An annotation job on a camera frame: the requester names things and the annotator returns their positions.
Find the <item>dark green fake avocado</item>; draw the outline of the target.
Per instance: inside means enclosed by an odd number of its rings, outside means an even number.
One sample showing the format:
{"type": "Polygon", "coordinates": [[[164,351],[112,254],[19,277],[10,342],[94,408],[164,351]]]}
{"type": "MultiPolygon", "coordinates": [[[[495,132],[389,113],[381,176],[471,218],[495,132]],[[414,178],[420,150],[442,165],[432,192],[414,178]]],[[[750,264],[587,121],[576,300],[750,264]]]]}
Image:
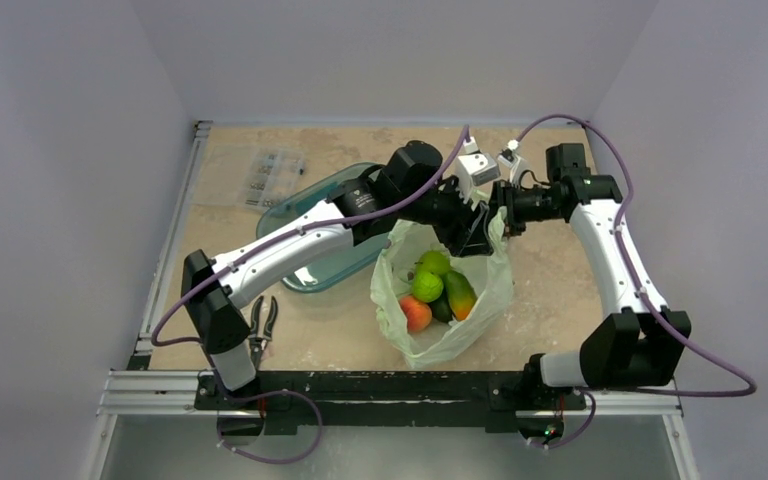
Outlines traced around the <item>dark green fake avocado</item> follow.
{"type": "Polygon", "coordinates": [[[449,323],[454,319],[454,314],[449,306],[448,300],[444,297],[438,297],[428,304],[432,318],[443,323],[449,323]]]}

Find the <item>green fake lime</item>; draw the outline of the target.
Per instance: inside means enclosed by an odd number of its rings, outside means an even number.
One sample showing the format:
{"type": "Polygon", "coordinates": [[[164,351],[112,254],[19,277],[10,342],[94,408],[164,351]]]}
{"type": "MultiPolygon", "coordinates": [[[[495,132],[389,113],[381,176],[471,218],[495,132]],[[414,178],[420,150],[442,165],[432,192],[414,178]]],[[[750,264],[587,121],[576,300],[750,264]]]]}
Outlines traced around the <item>green fake lime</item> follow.
{"type": "Polygon", "coordinates": [[[431,303],[441,297],[444,291],[442,278],[427,270],[419,270],[413,279],[412,295],[424,303],[431,303]]]}

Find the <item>light green plastic bag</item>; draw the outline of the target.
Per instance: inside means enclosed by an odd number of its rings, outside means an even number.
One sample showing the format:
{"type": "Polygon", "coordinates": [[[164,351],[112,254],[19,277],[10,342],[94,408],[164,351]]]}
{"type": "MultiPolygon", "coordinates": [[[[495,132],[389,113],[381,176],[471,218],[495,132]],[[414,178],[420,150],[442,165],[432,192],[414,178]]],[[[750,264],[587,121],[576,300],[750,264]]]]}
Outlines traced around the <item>light green plastic bag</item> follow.
{"type": "Polygon", "coordinates": [[[492,253],[458,258],[430,226],[400,220],[375,264],[371,300],[381,333],[411,369],[451,361],[512,303],[507,212],[490,220],[492,253]]]}

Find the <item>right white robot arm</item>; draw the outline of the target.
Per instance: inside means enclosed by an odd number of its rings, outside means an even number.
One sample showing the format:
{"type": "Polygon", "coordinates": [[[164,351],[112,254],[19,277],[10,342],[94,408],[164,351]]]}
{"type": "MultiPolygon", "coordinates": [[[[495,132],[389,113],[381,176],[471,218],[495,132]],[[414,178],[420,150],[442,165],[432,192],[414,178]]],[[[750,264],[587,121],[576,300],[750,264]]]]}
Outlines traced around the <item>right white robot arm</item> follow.
{"type": "Polygon", "coordinates": [[[621,239],[625,227],[623,197],[610,175],[594,175],[580,143],[562,143],[546,151],[548,179],[524,187],[529,169],[508,142],[498,160],[510,169],[508,180],[494,183],[491,206],[507,210],[505,234],[519,236],[527,225],[549,220],[569,224],[585,249],[604,315],[576,351],[537,354],[534,370],[521,381],[524,399],[544,407],[561,388],[631,389],[664,386],[673,377],[683,344],[656,318],[680,334],[691,329],[684,311],[672,310],[646,276],[635,246],[621,239]]]}

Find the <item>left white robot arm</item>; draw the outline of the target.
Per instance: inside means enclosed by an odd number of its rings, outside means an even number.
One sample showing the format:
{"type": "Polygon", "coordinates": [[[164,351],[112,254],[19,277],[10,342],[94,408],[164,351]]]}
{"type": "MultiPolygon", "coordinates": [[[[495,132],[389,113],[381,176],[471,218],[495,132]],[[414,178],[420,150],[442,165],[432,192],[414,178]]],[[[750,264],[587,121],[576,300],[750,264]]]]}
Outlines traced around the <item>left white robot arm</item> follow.
{"type": "Polygon", "coordinates": [[[213,258],[201,250],[188,255],[182,302],[220,381],[220,397],[235,409],[257,399],[257,367],[248,347],[253,334],[242,310],[294,271],[387,233],[399,220],[431,226],[455,256],[491,254],[489,209],[471,194],[498,176],[496,161],[472,138],[448,160],[413,140],[269,235],[213,258]]]}

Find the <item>green fake apple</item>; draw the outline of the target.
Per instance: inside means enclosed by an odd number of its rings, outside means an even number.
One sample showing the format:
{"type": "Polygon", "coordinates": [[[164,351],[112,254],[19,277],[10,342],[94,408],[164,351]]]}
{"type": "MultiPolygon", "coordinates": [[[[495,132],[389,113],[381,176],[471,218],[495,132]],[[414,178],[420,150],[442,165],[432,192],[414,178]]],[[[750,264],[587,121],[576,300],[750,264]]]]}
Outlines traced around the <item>green fake apple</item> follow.
{"type": "Polygon", "coordinates": [[[438,250],[428,250],[416,262],[417,272],[429,272],[442,276],[451,270],[449,257],[438,250]]]}

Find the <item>green orange fake mango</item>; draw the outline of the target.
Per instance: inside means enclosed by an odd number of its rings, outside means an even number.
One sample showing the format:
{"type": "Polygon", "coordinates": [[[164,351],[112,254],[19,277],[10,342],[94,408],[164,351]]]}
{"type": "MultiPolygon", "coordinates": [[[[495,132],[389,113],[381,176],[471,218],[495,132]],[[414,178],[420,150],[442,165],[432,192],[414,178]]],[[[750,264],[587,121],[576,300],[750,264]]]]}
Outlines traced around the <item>green orange fake mango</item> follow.
{"type": "Polygon", "coordinates": [[[465,275],[450,270],[442,276],[449,307],[458,321],[466,320],[477,302],[471,283],[465,275]]]}

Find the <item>orange fake peach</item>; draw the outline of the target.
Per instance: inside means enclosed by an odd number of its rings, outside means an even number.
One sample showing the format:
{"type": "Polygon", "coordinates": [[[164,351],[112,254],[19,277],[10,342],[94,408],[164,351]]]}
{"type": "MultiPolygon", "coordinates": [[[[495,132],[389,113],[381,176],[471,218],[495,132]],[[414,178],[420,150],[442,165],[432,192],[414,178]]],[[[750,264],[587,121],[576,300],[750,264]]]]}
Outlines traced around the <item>orange fake peach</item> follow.
{"type": "Polygon", "coordinates": [[[399,306],[406,318],[406,328],[409,333],[421,332],[431,324],[433,314],[430,306],[414,296],[402,297],[399,300],[399,306]]]}

